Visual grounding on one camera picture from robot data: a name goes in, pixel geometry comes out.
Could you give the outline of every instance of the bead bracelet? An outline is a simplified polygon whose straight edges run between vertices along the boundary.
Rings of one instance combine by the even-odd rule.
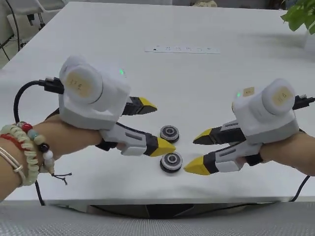
[[[24,152],[26,156],[26,161],[28,164],[28,176],[26,177],[23,185],[29,186],[36,182],[38,177],[38,159],[36,157],[35,147],[32,144],[32,141],[27,136],[27,134],[16,125],[5,125],[0,133],[3,135],[3,138],[11,140],[9,136],[17,140],[17,142],[13,142],[17,148]]]
[[[44,158],[44,164],[40,169],[40,172],[49,172],[51,175],[55,173],[55,160],[54,160],[54,154],[50,150],[49,145],[46,143],[46,139],[43,135],[38,134],[31,124],[28,124],[24,121],[21,121],[16,124],[18,127],[20,127],[32,140],[36,145],[40,152],[43,153]]]

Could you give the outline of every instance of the gray fabric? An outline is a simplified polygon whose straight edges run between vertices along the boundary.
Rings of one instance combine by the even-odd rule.
[[[99,216],[53,206],[0,206],[0,236],[314,236],[314,203],[279,203],[172,220]]]

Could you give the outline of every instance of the hand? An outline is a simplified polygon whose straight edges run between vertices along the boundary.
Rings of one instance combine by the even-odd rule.
[[[54,115],[34,126],[34,129],[45,136],[54,159],[62,155],[82,150],[88,146],[98,145],[102,141],[96,130],[79,129],[63,122],[59,115]]]
[[[315,176],[315,138],[305,133],[263,145],[260,155],[265,162],[276,161],[306,175]]]

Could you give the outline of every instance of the metal ring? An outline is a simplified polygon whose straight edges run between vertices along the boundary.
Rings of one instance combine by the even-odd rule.
[[[162,156],[160,166],[167,173],[179,171],[182,167],[183,159],[178,152],[171,152]]]
[[[166,125],[161,128],[160,137],[174,143],[179,140],[179,130],[173,125]]]

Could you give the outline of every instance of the forearm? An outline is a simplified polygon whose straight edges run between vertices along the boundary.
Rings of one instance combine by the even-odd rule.
[[[87,146],[97,145],[102,137],[98,131],[78,129],[61,122],[58,116],[33,127],[46,138],[46,143],[54,154],[54,158],[76,152]],[[20,151],[11,141],[0,138],[0,147],[11,154],[21,165],[27,176],[27,162],[23,151]],[[42,153],[36,150],[39,166],[43,163]],[[5,199],[21,184],[20,175],[13,172],[12,166],[0,156],[0,201]]]

